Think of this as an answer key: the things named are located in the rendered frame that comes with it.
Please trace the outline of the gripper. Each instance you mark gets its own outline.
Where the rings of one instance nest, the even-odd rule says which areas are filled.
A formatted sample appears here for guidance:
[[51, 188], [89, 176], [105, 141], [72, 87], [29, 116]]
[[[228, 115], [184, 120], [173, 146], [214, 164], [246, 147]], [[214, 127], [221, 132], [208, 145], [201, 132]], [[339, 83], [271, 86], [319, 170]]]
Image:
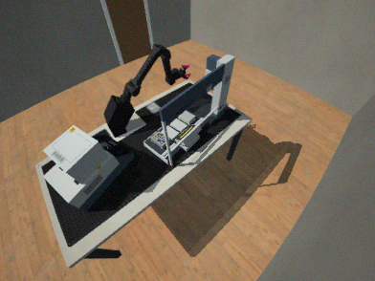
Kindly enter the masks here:
[[[184, 67], [185, 66], [185, 67]], [[182, 68], [180, 68], [180, 70], [182, 71], [182, 72], [180, 72], [180, 73], [178, 73], [178, 76], [179, 76], [179, 78], [181, 78], [181, 77], [183, 77], [183, 79], [188, 79], [189, 78], [189, 76], [191, 75], [191, 74], [187, 74], [186, 75], [186, 69], [189, 67], [189, 65], [182, 65], [182, 68], [184, 69], [184, 70], [182, 70]], [[189, 75], [189, 76], [188, 76]]]

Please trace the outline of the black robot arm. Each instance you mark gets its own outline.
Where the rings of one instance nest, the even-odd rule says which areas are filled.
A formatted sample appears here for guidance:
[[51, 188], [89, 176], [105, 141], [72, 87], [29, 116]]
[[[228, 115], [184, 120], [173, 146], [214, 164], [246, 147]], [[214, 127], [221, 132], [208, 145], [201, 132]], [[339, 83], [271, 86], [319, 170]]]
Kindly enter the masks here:
[[124, 85], [123, 94], [120, 97], [116, 97], [116, 101], [118, 104], [122, 104], [122, 105], [129, 106], [129, 107], [132, 106], [130, 102], [131, 97], [132, 96], [136, 97], [140, 93], [140, 90], [142, 88], [141, 85], [145, 76], [147, 75], [147, 73], [149, 72], [149, 70], [151, 69], [151, 67], [153, 66], [153, 64], [155, 63], [155, 61], [158, 59], [159, 56], [161, 56], [161, 59], [164, 65], [165, 82], [167, 83], [169, 82], [168, 84], [171, 86], [176, 82], [175, 80], [179, 79], [178, 73], [182, 71], [181, 70], [178, 71], [177, 68], [173, 68], [171, 71], [170, 61], [169, 61], [169, 59], [171, 58], [170, 50], [168, 50], [164, 46], [160, 46], [157, 44], [153, 44], [152, 47], [153, 49], [149, 57], [147, 58], [142, 68], [137, 73], [137, 75], [133, 79], [130, 79]]

